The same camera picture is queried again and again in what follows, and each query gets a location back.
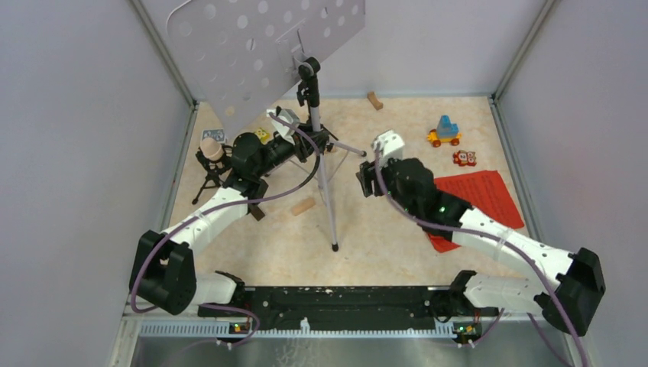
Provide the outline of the toy microphone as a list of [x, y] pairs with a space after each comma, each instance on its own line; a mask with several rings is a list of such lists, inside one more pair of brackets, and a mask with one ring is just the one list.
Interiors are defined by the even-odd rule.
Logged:
[[196, 159], [206, 171], [205, 180], [199, 192], [192, 200], [196, 205], [204, 189], [219, 188], [224, 183], [222, 176], [232, 168], [231, 154], [233, 147], [206, 137], [199, 143]]

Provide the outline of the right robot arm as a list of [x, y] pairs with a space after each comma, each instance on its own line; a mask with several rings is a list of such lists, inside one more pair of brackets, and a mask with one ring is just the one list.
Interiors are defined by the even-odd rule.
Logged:
[[519, 278], [461, 271], [448, 294], [450, 309], [468, 315], [497, 307], [539, 314], [556, 329], [585, 336], [606, 291], [599, 256], [553, 248], [440, 190], [416, 158], [390, 158], [382, 167], [365, 161], [356, 174], [364, 196], [386, 196], [424, 232], [472, 248], [518, 273]]

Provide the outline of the silver music stand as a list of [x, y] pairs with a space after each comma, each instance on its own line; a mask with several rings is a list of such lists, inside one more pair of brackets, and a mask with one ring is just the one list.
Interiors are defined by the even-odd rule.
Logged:
[[[319, 117], [319, 71], [364, 26], [362, 1], [188, 1], [170, 13], [166, 31], [181, 67], [233, 147], [225, 182], [233, 168], [264, 180], [296, 158], [267, 116], [278, 106], [299, 116], [295, 132], [318, 132], [326, 143], [315, 177], [323, 176], [323, 152], [333, 140]], [[267, 144], [257, 128], [272, 135]]]

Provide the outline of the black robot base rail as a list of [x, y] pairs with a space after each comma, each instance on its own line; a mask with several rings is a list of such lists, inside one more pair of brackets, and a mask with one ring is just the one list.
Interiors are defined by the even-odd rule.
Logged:
[[447, 287], [247, 287], [230, 308], [252, 312], [261, 330], [296, 330], [303, 320], [316, 331], [431, 330], [459, 317], [496, 317]]

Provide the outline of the red sheet music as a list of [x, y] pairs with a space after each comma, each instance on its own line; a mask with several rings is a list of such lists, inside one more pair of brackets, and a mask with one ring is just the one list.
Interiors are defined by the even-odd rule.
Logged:
[[435, 179], [436, 186], [479, 208], [484, 214], [512, 229], [524, 222], [498, 171], [478, 171]]

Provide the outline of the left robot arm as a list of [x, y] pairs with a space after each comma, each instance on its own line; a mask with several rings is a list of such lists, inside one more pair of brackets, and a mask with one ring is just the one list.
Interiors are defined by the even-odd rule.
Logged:
[[[316, 176], [321, 165], [321, 150], [326, 143], [313, 140], [310, 133], [298, 134], [316, 160], [309, 175], [296, 187], [266, 197], [264, 180], [248, 179], [241, 170], [233, 168], [215, 195], [184, 221], [162, 233], [149, 230], [140, 237], [129, 284], [133, 312], [161, 309], [172, 315], [182, 313], [196, 295], [194, 255], [234, 221], [251, 213], [259, 203], [288, 196]], [[150, 307], [147, 310], [138, 307], [138, 298], [147, 301]]]

